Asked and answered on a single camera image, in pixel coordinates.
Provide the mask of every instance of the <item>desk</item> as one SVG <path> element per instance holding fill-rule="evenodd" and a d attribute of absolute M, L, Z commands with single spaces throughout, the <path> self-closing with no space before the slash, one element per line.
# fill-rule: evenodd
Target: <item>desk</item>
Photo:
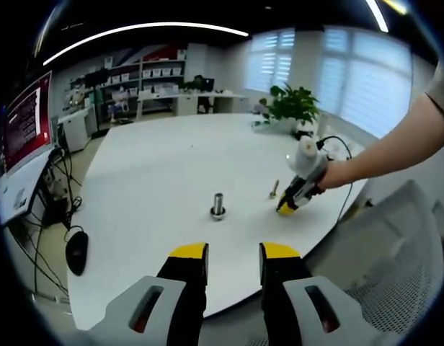
<path fill-rule="evenodd" d="M 218 92 L 201 92 L 197 94 L 160 95 L 148 92 L 138 93 L 137 119 L 142 116 L 143 101 L 172 99 L 172 109 L 175 115 L 197 114 L 198 97 L 213 98 L 214 113 L 244 113 L 248 112 L 248 99 L 245 96 Z"/>
<path fill-rule="evenodd" d="M 52 150 L 47 150 L 20 167 L 12 175 L 0 178 L 1 225 L 28 213 L 35 198 L 37 183 L 49 164 Z"/>
<path fill-rule="evenodd" d="M 84 149 L 91 135 L 97 130 L 94 105 L 60 117 L 58 124 L 63 126 L 70 152 Z"/>
<path fill-rule="evenodd" d="M 113 128 L 81 188 L 73 225 L 89 235 L 84 274 L 68 271 L 71 310 L 79 329 L 102 320 L 105 307 L 144 275 L 156 275 L 183 244 L 209 243 L 205 316 L 260 290 L 259 243 L 289 244 L 307 255 L 332 229 L 349 186 L 326 191 L 290 217 L 268 195 L 293 178 L 285 161 L 298 142 L 255 133 L 259 117 L 220 114 L 172 117 Z M 354 153 L 361 150 L 352 146 Z M 346 210 L 362 190 L 356 182 Z M 226 217 L 209 214 L 224 194 Z"/>

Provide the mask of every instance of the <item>red screen display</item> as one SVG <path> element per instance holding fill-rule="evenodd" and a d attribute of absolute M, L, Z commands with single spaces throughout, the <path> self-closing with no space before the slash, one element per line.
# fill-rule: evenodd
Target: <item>red screen display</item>
<path fill-rule="evenodd" d="M 50 73 L 24 90 L 9 106 L 4 129 L 6 170 L 50 143 Z"/>

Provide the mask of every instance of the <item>computer mouse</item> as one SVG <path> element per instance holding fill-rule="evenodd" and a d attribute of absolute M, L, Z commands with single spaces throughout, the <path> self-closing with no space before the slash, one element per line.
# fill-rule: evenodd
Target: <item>computer mouse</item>
<path fill-rule="evenodd" d="M 80 276 L 86 267 L 87 244 L 89 237 L 83 231 L 76 232 L 65 247 L 65 257 L 68 268 Z"/>

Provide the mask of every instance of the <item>ceiling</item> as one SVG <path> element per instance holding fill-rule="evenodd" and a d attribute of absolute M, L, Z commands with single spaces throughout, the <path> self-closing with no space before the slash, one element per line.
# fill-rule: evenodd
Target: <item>ceiling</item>
<path fill-rule="evenodd" d="M 41 73 L 43 61 L 86 37 L 117 27 L 147 22 L 205 23 L 245 31 L 250 35 L 281 27 L 323 30 L 324 25 L 362 27 L 378 31 L 378 25 L 365 0 L 303 0 L 281 5 L 275 5 L 274 1 L 266 4 L 258 4 L 256 1 L 256 4 L 249 6 L 229 6 L 230 3 L 222 1 L 207 1 L 201 4 L 174 1 L 170 4 L 168 1 L 121 0 L 111 2 L 110 6 L 106 6 L 108 1 L 105 0 L 23 1 L 27 2 L 31 2 L 31 5 L 21 5 L 22 11 L 18 14 L 10 12 L 14 18 L 13 22 L 18 22 L 19 27 L 25 28 L 24 32 L 17 32 L 13 37 L 12 43 L 15 47 L 12 48 L 11 58 L 14 59 L 15 65 L 10 72 L 12 78 L 21 77 L 24 72 Z M 413 19 L 410 16 L 398 15 L 380 0 L 378 4 L 390 35 L 409 43 L 416 54 L 435 63 L 435 53 Z M 51 17 L 41 50 L 37 58 L 32 58 L 29 62 L 28 57 L 32 52 L 35 37 L 55 5 L 58 5 L 58 11 Z M 130 30 L 108 35 L 75 48 L 55 59 L 49 68 L 57 70 L 102 53 L 154 43 L 195 42 L 226 47 L 241 40 L 246 40 L 246 37 L 198 28 L 160 27 Z"/>

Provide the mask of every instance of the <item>window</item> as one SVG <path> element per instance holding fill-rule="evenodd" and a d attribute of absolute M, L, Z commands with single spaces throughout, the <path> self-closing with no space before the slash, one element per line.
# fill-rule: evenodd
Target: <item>window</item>
<path fill-rule="evenodd" d="M 319 108 L 381 138 L 409 109 L 409 47 L 371 32 L 327 29 L 318 82 Z"/>
<path fill-rule="evenodd" d="M 255 35 L 247 60 L 246 89 L 269 92 L 288 81 L 294 46 L 294 29 Z"/>

